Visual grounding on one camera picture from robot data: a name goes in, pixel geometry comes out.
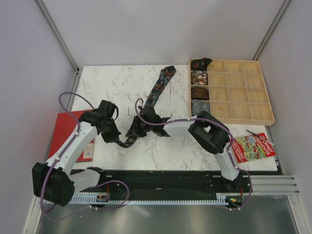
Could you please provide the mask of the dark blue floral tie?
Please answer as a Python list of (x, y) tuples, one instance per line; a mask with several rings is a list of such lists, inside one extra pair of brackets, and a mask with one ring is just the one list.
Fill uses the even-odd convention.
[[(167, 66), (160, 71), (159, 78), (154, 84), (150, 94), (148, 95), (144, 107), (154, 107), (156, 105), (160, 95), (162, 94), (175, 73), (176, 68), (173, 65)], [(136, 140), (137, 137), (129, 136), (125, 142), (118, 140), (117, 144), (122, 148), (129, 148), (136, 142)]]

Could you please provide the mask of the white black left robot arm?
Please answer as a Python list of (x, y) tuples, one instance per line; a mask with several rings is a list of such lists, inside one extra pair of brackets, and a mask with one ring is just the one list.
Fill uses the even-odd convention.
[(104, 142), (116, 143), (121, 134), (113, 115), (118, 115), (118, 107), (102, 100), (99, 107), (84, 112), (76, 127), (63, 145), (45, 163), (36, 163), (32, 168), (34, 195), (41, 201), (49, 201), (64, 207), (75, 193), (88, 188), (97, 192), (105, 190), (106, 178), (100, 176), (97, 168), (88, 168), (71, 174), (79, 156), (87, 145), (101, 135)]

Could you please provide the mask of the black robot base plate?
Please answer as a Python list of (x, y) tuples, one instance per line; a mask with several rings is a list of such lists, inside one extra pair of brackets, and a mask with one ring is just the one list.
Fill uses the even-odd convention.
[(139, 171), (100, 172), (98, 188), (85, 192), (108, 192), (113, 198), (186, 199), (216, 198), (217, 194), (248, 194), (251, 183), (242, 174), (237, 186), (224, 180), (219, 171)]

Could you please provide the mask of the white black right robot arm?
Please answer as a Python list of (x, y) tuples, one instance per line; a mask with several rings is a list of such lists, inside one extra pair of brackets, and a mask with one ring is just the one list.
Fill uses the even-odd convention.
[(229, 155), (230, 131), (208, 112), (201, 111), (193, 117), (174, 119), (160, 117), (153, 107), (140, 107), (126, 136), (142, 138), (148, 132), (159, 137), (191, 135), (206, 152), (214, 155), (221, 170), (224, 188), (234, 192), (241, 186), (242, 173)]

